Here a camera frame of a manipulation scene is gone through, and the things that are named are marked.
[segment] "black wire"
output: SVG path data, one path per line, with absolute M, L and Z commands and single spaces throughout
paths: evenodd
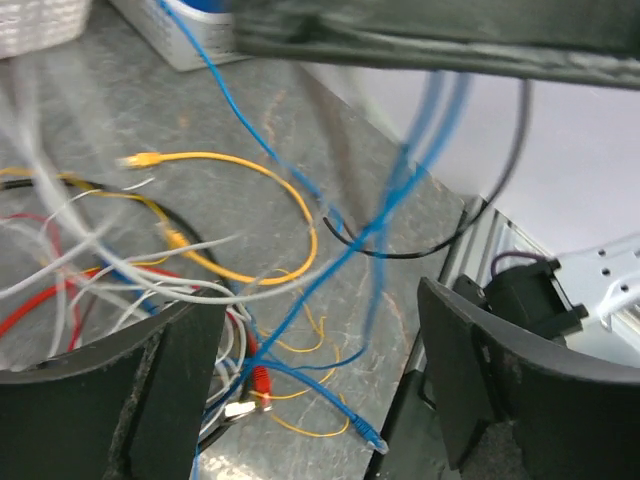
M 422 252 L 412 252 L 412 253 L 383 253 L 376 252 L 373 250 L 367 249 L 359 249 L 358 252 L 368 255 L 370 257 L 376 258 L 384 258 L 389 260 L 413 260 L 417 258 L 427 257 L 429 255 L 433 255 L 434 253 L 439 252 L 440 250 L 447 248 L 453 245 L 460 237 L 462 237 L 469 228 L 475 225 L 480 217 L 487 211 L 487 209 L 495 202 L 495 200 L 502 194 L 505 187 L 509 184 L 509 181 L 513 177 L 513 173 L 518 166 L 520 161 L 520 157 L 522 155 L 522 151 L 524 150 L 524 145 L 526 143 L 527 134 L 529 132 L 529 127 L 531 124 L 531 107 L 532 107 L 532 96 L 533 96 L 533 82 L 531 80 L 525 79 L 520 81 L 520 98 L 518 102 L 518 120 L 516 123 L 516 129 L 514 132 L 513 142 L 511 144 L 511 150 L 509 152 L 509 157 L 507 159 L 507 163 L 500 175 L 500 179 L 498 183 L 494 187 L 493 191 L 487 197 L 486 202 L 480 207 L 478 212 L 473 215 L 468 222 L 464 222 L 458 226 L 456 231 L 449 238 L 444 240 L 443 242 L 428 248 Z M 353 243 L 344 238 L 340 232 L 336 230 L 336 228 L 331 224 L 327 217 L 323 217 L 322 219 L 324 224 L 327 226 L 329 231 L 342 243 L 345 245 L 351 246 Z
M 70 188 L 75 187 L 75 185 L 69 182 L 68 180 L 63 180 L 63 181 L 67 187 L 70 187 Z M 89 184 L 91 188 L 95 188 L 96 190 L 103 190 L 105 192 L 112 192 L 112 193 L 123 193 L 127 195 L 131 193 L 131 192 L 124 192 L 110 185 L 105 185 L 105 184 L 93 182 L 90 180 L 83 179 L 83 182 Z M 30 178 L 0 182 L 0 191 L 16 190 L 19 188 L 32 188 L 32 187 L 33 187 L 33 181 Z M 146 198 L 142 195 L 140 195 L 140 197 L 142 198 L 134 198 L 134 197 L 127 197 L 127 198 L 134 202 L 140 203 L 146 207 L 147 205 L 143 201 L 143 198 L 144 199 Z M 155 200 L 153 200 L 153 203 L 155 203 L 158 206 L 158 208 L 162 210 L 162 212 L 169 218 L 169 220 L 175 223 L 187 237 L 193 240 L 194 243 L 204 243 L 204 239 L 202 238 L 202 236 L 197 232 L 197 230 L 194 227 L 191 226 L 191 224 L 184 217 L 182 217 L 182 215 L 180 215 L 174 210 L 171 210 L 166 205 L 156 202 Z M 213 250 L 211 250 L 210 248 L 203 249 L 202 254 L 210 262 L 218 263 L 216 256 L 213 253 Z M 229 284 L 229 281 L 226 278 L 221 277 L 220 281 L 225 288 L 227 288 L 228 290 L 231 290 L 231 285 Z M 242 391 L 240 395 L 246 397 L 249 394 L 250 390 L 251 390 L 251 380 L 247 379 L 245 383 L 242 385 Z M 208 434 L 206 437 L 200 440 L 198 442 L 199 451 L 202 452 L 206 448 L 210 447 L 229 429 L 231 425 L 232 425 L 231 423 L 222 423 L 210 434 Z

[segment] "white basket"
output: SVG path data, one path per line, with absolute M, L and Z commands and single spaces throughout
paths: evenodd
M 204 61 L 157 0 L 110 1 L 173 68 L 186 71 L 204 66 Z M 166 1 L 213 62 L 219 64 L 242 58 L 234 53 L 230 13 L 205 13 L 180 0 Z
M 0 58 L 73 40 L 90 6 L 91 0 L 0 0 Z

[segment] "white wall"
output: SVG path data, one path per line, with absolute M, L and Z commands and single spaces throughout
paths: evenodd
M 313 66 L 343 100 L 335 66 Z M 365 90 L 404 135 L 424 73 L 361 69 Z M 640 231 L 640 92 L 537 82 L 534 116 L 521 166 L 500 211 L 552 253 Z M 511 143 L 515 80 L 476 76 L 465 118 L 434 175 L 460 193 L 486 194 Z

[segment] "gray table surface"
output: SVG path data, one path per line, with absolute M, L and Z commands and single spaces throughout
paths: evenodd
M 181 212 L 207 239 L 245 230 L 245 235 L 216 252 L 224 265 L 238 271 L 292 269 L 305 258 L 308 229 L 299 211 L 274 182 L 255 172 L 206 160 L 176 162 L 147 171 L 130 172 L 117 166 L 117 158 L 145 150 L 213 150 L 273 166 L 234 118 L 207 71 L 173 71 L 102 1 L 94 7 L 86 34 L 77 42 L 46 52 L 40 63 L 44 142 L 61 169 L 119 186 L 153 176 L 154 181 L 141 191 Z M 242 111 L 270 144 L 340 205 L 325 139 L 292 66 L 251 60 L 226 65 L 222 74 Z M 341 113 L 372 212 L 395 148 L 346 106 Z M 3 166 L 20 164 L 6 142 L 0 153 Z M 304 196 L 317 217 L 317 205 L 310 196 Z M 3 215 L 43 211 L 33 192 L 5 192 L 3 199 Z M 113 211 L 123 214 L 118 228 L 108 237 L 118 253 L 163 248 L 162 239 L 155 233 L 154 218 L 143 209 L 116 200 L 88 198 L 82 202 L 93 218 Z M 455 228 L 461 208 L 462 201 L 456 195 L 433 180 L 425 181 L 395 217 L 390 235 L 393 250 L 412 250 L 442 239 Z M 321 223 L 318 233 L 316 265 L 342 248 Z M 1 231 L 0 235 L 9 246 L 0 255 L 0 280 L 6 286 L 33 272 L 37 264 L 18 248 L 20 244 L 13 234 Z M 443 258 L 436 255 L 424 260 L 389 262 L 388 286 L 368 353 L 340 369 L 327 384 L 377 427 L 384 422 L 418 330 L 418 279 L 436 276 Z M 93 263 L 88 256 L 79 262 Z M 172 259 L 167 265 L 183 274 L 208 277 L 207 272 L 184 259 Z M 345 356 L 361 345 L 370 281 L 370 261 L 360 256 L 309 302 L 316 317 L 326 317 L 327 335 Z M 4 301 L 2 313 L 6 315 L 34 291 L 30 289 Z M 252 305 L 253 312 L 261 325 L 274 327 L 293 299 L 294 295 L 283 295 L 257 302 Z M 42 359 L 51 338 L 54 307 L 53 303 L 50 305 L 49 309 L 41 308 L 30 315 L 0 340 L 0 365 Z M 115 315 L 108 307 L 100 308 L 90 320 L 87 337 L 104 332 Z M 286 338 L 298 346 L 313 345 L 315 341 L 302 318 Z M 309 358 L 282 355 L 298 364 L 333 360 L 330 346 Z M 297 388 L 299 385 L 289 379 L 276 376 L 276 393 Z M 318 432 L 339 429 L 343 423 L 335 410 L 314 394 L 277 403 L 274 411 L 293 424 Z M 202 453 L 200 478 L 359 479 L 370 455 L 371 451 L 351 430 L 334 438 L 313 439 L 283 429 L 268 415 L 254 415 Z

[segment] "pile of cables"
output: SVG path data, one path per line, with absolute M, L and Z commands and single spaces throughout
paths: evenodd
M 47 357 L 58 355 L 63 350 L 71 351 L 86 343 L 84 332 L 95 303 L 94 299 L 108 302 L 122 311 L 120 317 L 106 334 L 115 333 L 133 322 L 144 321 L 149 316 L 161 311 L 164 308 L 163 305 L 152 303 L 153 297 L 156 296 L 168 301 L 224 304 L 227 306 L 227 310 L 223 336 L 215 363 L 215 377 L 212 380 L 207 406 L 203 412 L 199 452 L 220 438 L 226 429 L 239 419 L 257 410 L 269 411 L 272 400 L 296 398 L 313 390 L 326 398 L 344 415 L 343 428 L 332 433 L 318 434 L 303 431 L 275 415 L 273 415 L 274 420 L 285 428 L 317 437 L 338 435 L 351 427 L 368 445 L 385 453 L 387 451 L 386 442 L 376 429 L 354 412 L 346 404 L 344 397 L 333 393 L 323 384 L 337 368 L 358 360 L 367 352 L 380 299 L 386 285 L 385 260 L 420 258 L 452 245 L 478 221 L 488 206 L 503 191 L 514 173 L 525 142 L 532 95 L 530 82 L 522 82 L 515 138 L 504 172 L 496 188 L 489 195 L 488 201 L 444 242 L 419 252 L 387 253 L 387 237 L 391 219 L 398 207 L 425 179 L 430 168 L 453 137 L 468 97 L 471 76 L 455 74 L 448 104 L 436 128 L 431 127 L 436 123 L 437 115 L 435 112 L 439 110 L 441 99 L 444 96 L 445 74 L 435 72 L 430 76 L 430 81 L 425 87 L 421 108 L 406 142 L 399 149 L 379 200 L 377 211 L 360 231 L 354 231 L 344 221 L 339 209 L 326 201 L 322 190 L 300 170 L 282 161 L 258 134 L 240 112 L 220 72 L 202 46 L 198 44 L 187 25 L 164 0 L 157 1 L 202 56 L 240 122 L 278 166 L 288 171 L 296 183 L 308 190 L 322 207 L 328 209 L 329 214 L 324 218 L 324 221 L 331 232 L 345 244 L 344 250 L 337 257 L 311 271 L 318 253 L 318 235 L 313 216 L 302 195 L 291 183 L 277 173 L 233 155 L 214 152 L 171 154 L 151 152 L 128 157 L 124 160 L 124 165 L 128 168 L 150 168 L 165 162 L 208 159 L 237 164 L 269 177 L 289 193 L 299 206 L 302 216 L 308 224 L 309 255 L 293 271 L 279 271 L 274 276 L 255 277 L 223 267 L 216 260 L 211 249 L 233 241 L 237 235 L 205 241 L 182 216 L 150 198 L 132 192 L 130 189 L 122 190 L 79 178 L 73 174 L 59 173 L 51 158 L 42 148 L 39 138 L 37 101 L 35 100 L 37 99 L 35 93 L 37 85 L 33 80 L 37 78 L 37 75 L 33 72 L 32 60 L 28 56 L 20 57 L 12 63 L 12 70 L 21 85 L 22 94 L 17 95 L 12 101 L 1 99 L 0 110 L 2 111 L 0 113 L 3 118 L 11 120 L 11 128 L 5 132 L 5 136 L 13 144 L 16 151 L 24 157 L 29 168 L 10 167 L 0 170 L 0 175 L 3 178 L 6 176 L 19 177 L 15 180 L 3 181 L 0 186 L 4 191 L 20 188 L 34 189 L 49 215 L 37 216 L 28 212 L 18 212 L 0 219 L 0 224 L 3 227 L 17 232 L 24 236 L 29 243 L 37 245 L 40 252 L 36 256 L 37 260 L 44 265 L 30 277 L 0 290 L 0 298 L 7 298 L 21 292 L 49 275 L 53 275 L 55 284 L 27 300 L 2 321 L 0 340 L 28 312 L 53 297 L 56 297 L 56 319 Z M 430 144 L 422 151 L 419 146 L 422 140 L 427 137 L 431 139 Z M 419 160 L 415 168 L 412 168 L 410 159 L 416 157 Z M 79 190 L 80 193 L 71 196 L 71 192 L 75 190 Z M 159 231 L 166 240 L 168 248 L 153 254 L 127 258 L 119 256 L 103 240 L 105 234 L 117 221 L 118 212 L 107 216 L 95 227 L 89 226 L 75 205 L 76 201 L 87 195 L 102 198 L 125 198 L 147 208 L 157 216 Z M 39 222 L 41 228 L 34 229 L 27 223 L 31 221 Z M 63 251 L 60 246 L 60 229 L 64 229 L 75 241 L 75 245 L 66 251 Z M 342 230 L 346 231 L 350 238 L 345 238 L 341 233 Z M 374 246 L 373 249 L 366 247 L 370 241 Z M 95 267 L 81 269 L 75 265 L 74 262 L 78 256 L 84 252 L 90 252 L 98 259 Z M 307 302 L 318 289 L 358 253 L 373 257 L 371 301 L 363 321 L 361 347 L 353 355 L 342 358 L 338 347 L 325 336 L 324 320 L 321 318 L 316 321 L 313 318 Z M 176 255 L 195 262 L 213 274 L 215 278 L 211 280 L 182 278 L 174 272 L 158 267 L 167 258 Z M 105 281 L 107 278 L 111 278 L 115 282 Z M 268 288 L 260 289 L 255 293 L 246 293 L 238 291 L 237 284 Z M 193 296 L 194 289 L 198 288 L 214 289 L 223 295 L 219 297 Z M 298 292 L 299 296 L 277 328 L 269 332 L 262 330 L 245 305 L 286 292 Z M 81 312 L 79 309 L 80 301 L 88 294 L 92 295 L 92 300 L 87 304 L 85 311 Z M 135 300 L 130 301 L 122 296 L 126 294 L 133 294 Z M 307 349 L 291 347 L 282 341 L 282 335 L 303 311 L 306 312 L 311 328 L 318 336 L 318 344 Z M 280 345 L 295 353 L 309 353 L 320 348 L 325 341 L 331 344 L 335 351 L 335 361 L 326 365 L 290 366 L 280 360 L 273 350 L 275 345 Z M 309 371 L 324 371 L 326 374 L 321 381 L 316 381 L 306 373 Z M 275 395 L 271 391 L 270 376 L 276 372 L 304 384 L 304 389 L 291 395 Z

